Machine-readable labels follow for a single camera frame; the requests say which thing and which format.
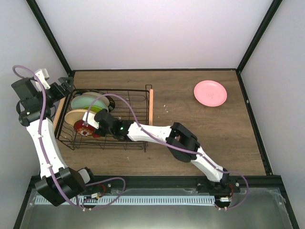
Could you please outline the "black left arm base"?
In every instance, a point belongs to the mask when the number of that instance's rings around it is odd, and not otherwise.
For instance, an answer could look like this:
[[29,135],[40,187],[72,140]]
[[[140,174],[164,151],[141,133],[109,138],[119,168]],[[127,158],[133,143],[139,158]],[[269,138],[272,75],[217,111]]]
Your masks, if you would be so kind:
[[81,203],[85,202],[87,205],[89,203],[98,203],[106,194],[109,194],[111,186],[111,181],[88,186],[86,191],[81,195]]

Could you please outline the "lime green plate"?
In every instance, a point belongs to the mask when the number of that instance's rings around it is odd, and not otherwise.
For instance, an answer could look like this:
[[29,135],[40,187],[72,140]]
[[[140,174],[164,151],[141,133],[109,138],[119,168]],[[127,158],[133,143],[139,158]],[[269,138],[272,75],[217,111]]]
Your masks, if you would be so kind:
[[90,111],[92,111],[92,112],[95,112],[95,113],[98,113],[99,111],[101,111],[101,110],[106,110],[106,112],[108,112],[108,108],[107,107],[100,107],[100,106],[92,106],[91,108],[90,108]]

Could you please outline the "cream yellow plastic plate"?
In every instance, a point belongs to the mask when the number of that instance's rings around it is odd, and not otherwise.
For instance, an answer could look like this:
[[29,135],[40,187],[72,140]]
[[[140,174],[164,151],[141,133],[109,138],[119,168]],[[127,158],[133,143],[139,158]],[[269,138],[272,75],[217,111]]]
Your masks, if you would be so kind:
[[69,111],[65,117],[64,117],[64,121],[71,125],[74,126],[74,124],[83,119],[84,114],[87,112],[87,110],[84,109],[75,109],[75,110],[71,110]]

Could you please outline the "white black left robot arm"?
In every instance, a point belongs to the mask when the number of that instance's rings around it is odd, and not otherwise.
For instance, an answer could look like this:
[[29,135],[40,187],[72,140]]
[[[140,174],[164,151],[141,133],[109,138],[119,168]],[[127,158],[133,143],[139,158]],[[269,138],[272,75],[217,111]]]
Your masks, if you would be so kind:
[[97,188],[93,173],[87,167],[75,171],[64,163],[53,130],[51,107],[72,93],[73,78],[61,77],[58,83],[44,85],[41,90],[30,78],[11,86],[20,99],[16,106],[19,122],[31,135],[39,158],[41,179],[35,183],[38,193],[57,207],[67,198],[93,192]]

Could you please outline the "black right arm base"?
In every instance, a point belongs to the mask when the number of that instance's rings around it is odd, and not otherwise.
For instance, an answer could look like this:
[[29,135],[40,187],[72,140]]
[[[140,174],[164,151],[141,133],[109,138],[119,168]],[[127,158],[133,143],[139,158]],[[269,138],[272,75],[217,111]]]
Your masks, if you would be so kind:
[[212,182],[206,177],[200,177],[196,179],[196,191],[214,196],[216,207],[228,210],[229,207],[233,206],[234,194],[240,193],[240,188],[234,182],[234,180],[229,179],[228,183],[222,184]]

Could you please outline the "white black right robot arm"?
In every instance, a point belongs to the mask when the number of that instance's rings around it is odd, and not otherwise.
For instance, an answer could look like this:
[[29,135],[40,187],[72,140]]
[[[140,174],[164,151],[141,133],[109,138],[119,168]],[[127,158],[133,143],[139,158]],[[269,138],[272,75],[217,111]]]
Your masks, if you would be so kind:
[[105,109],[83,117],[97,135],[111,135],[119,141],[150,142],[166,146],[174,158],[191,163],[212,182],[212,188],[223,192],[229,186],[229,173],[216,164],[203,150],[197,137],[181,123],[171,126],[143,125],[137,120],[120,120]]

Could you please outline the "red floral plate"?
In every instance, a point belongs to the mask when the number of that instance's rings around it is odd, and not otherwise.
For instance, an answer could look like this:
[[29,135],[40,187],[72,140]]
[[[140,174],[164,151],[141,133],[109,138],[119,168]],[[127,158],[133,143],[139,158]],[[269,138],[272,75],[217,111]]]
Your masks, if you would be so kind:
[[82,120],[77,121],[73,128],[82,137],[100,138],[101,136],[95,133],[95,128],[91,125],[84,125]]

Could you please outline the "pink plastic plate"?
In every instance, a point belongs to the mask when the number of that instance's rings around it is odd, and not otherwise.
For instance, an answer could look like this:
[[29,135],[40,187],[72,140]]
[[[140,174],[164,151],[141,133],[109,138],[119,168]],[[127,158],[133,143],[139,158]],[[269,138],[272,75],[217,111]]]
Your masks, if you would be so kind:
[[227,91],[220,83],[212,80],[199,82],[193,90],[196,100],[208,107],[217,107],[227,100]]

